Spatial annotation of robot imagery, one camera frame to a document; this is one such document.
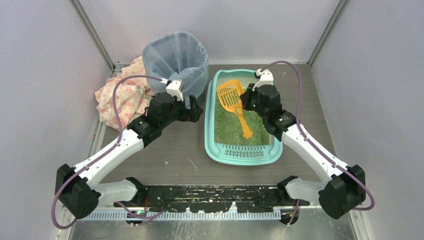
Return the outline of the orange litter scoop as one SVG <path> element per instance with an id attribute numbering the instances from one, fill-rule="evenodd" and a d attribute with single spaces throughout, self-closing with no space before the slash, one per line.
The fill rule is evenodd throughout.
<path id="1" fill-rule="evenodd" d="M 243 132 L 243 137 L 246 139 L 251 138 L 253 136 L 253 132 L 249 128 L 244 117 L 244 108 L 241 100 L 241 95 L 244 92 L 240 81 L 238 79 L 227 81 L 217 87 L 216 93 L 221 106 L 226 111 L 237 116 Z"/>

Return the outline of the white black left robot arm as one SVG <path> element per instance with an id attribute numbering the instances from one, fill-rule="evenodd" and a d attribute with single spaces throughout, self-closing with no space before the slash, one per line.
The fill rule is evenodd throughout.
<path id="1" fill-rule="evenodd" d="M 131 155 L 141 151 L 162 135 L 175 121 L 196 123 L 203 109 L 195 95 L 190 95 L 189 108 L 184 101 L 169 93 L 157 93 L 146 114 L 135 118 L 109 145 L 83 162 L 70 167 L 62 165 L 56 173 L 55 200 L 59 200 L 76 219 L 83 219 L 97 207 L 123 204 L 135 207 L 145 204 L 146 187 L 134 177 L 119 182 L 102 183 L 102 179 Z"/>

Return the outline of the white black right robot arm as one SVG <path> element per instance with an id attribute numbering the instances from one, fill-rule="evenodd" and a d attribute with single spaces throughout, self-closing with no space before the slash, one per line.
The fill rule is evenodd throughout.
<path id="1" fill-rule="evenodd" d="M 256 87 L 251 83 L 240 99 L 243 109 L 257 113 L 266 131 L 294 150 L 320 179 L 314 182 L 290 176 L 277 185 L 284 197 L 319 204 L 333 219 L 361 209 L 367 198 L 365 171 L 359 165 L 349 166 L 316 141 L 292 113 L 283 109 L 274 85 Z"/>

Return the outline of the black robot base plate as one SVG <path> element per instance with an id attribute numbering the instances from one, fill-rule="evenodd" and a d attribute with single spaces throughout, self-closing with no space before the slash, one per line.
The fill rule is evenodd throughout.
<path id="1" fill-rule="evenodd" d="M 127 208 L 152 212 L 225 213 L 232 205 L 238 213 L 268 213 L 279 207 L 292 209 L 296 200 L 276 185 L 145 185 Z"/>

